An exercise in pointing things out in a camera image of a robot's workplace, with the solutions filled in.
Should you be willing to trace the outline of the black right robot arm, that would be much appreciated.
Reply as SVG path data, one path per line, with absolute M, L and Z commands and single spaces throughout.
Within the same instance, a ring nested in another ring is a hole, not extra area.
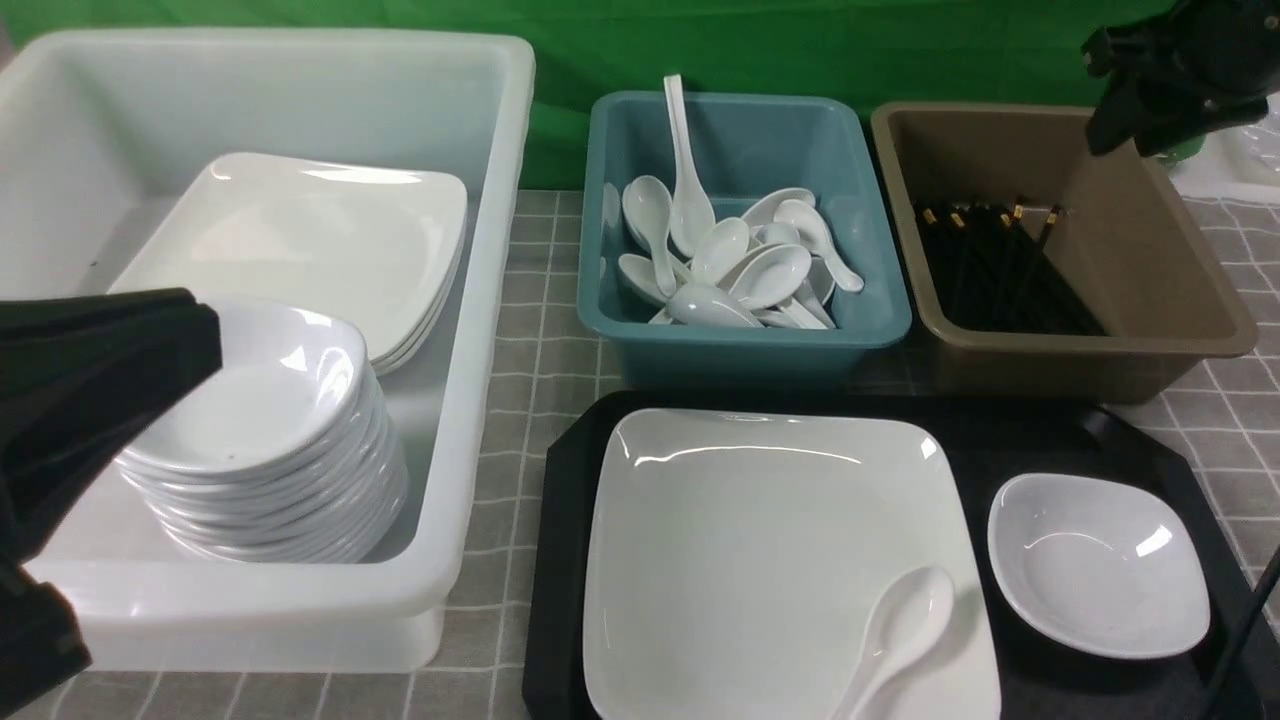
M 1085 124 L 1089 152 L 1128 142 L 1143 158 L 1268 114 L 1279 83 L 1275 1 L 1176 1 L 1164 13 L 1097 28 L 1080 47 L 1107 85 Z

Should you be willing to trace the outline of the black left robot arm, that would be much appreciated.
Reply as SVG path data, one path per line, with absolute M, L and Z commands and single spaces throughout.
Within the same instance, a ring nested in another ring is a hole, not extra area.
M 70 602 L 26 564 L 100 473 L 221 369 L 216 311 L 188 290 L 1 304 L 1 711 L 87 669 Z

